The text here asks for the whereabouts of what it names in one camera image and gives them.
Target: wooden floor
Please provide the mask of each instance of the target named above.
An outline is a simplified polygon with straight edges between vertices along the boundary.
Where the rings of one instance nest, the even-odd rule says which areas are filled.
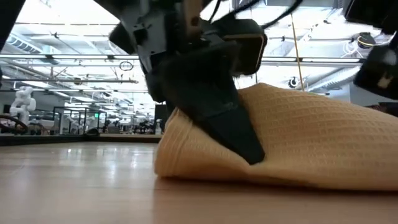
[[[157,180],[155,147],[0,147],[0,223],[398,223],[397,195]]]

